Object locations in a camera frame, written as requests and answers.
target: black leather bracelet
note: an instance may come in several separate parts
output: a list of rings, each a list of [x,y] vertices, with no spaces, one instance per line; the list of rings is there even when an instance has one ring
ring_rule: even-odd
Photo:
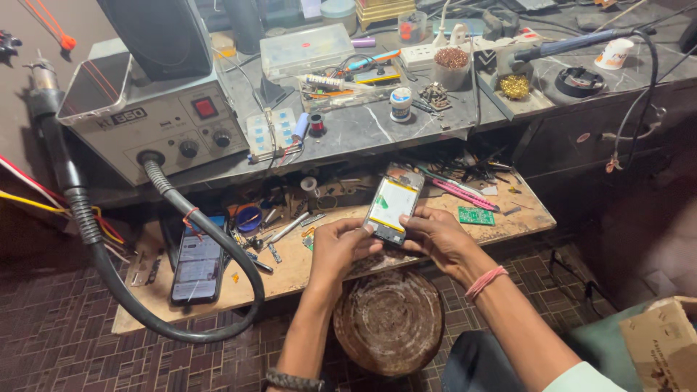
[[[266,371],[266,380],[273,386],[298,392],[322,392],[324,387],[323,380],[287,375],[276,368],[269,368]]]

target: sleeve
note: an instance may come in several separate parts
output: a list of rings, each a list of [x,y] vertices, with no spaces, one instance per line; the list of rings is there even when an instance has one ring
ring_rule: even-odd
[[[588,362],[581,362],[564,372],[542,392],[626,392]]]

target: pink utility knife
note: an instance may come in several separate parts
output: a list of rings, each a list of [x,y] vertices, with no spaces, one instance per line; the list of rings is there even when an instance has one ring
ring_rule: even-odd
[[[448,191],[449,193],[452,193],[453,195],[459,197],[460,199],[467,200],[468,202],[474,204],[477,207],[480,207],[481,209],[485,209],[488,211],[493,211],[493,212],[500,212],[501,209],[498,208],[498,206],[494,203],[489,202],[488,200],[482,199],[481,197],[475,195],[474,193],[470,193],[467,190],[464,190],[462,188],[458,188],[451,183],[447,183],[445,181],[441,181],[439,179],[433,179],[433,183],[435,186],[439,187],[440,189],[444,189]]]

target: red power switch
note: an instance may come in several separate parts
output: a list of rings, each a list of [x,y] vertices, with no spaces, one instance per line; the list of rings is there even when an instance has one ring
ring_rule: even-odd
[[[193,100],[191,103],[194,105],[196,113],[199,114],[201,120],[218,115],[215,106],[213,106],[213,101],[211,101],[209,97]]]

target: paper cup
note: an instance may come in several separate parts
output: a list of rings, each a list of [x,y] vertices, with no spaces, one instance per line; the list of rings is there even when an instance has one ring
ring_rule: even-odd
[[[633,46],[633,42],[624,38],[610,41],[605,50],[595,59],[595,65],[607,70],[618,70],[625,63],[627,54]]]

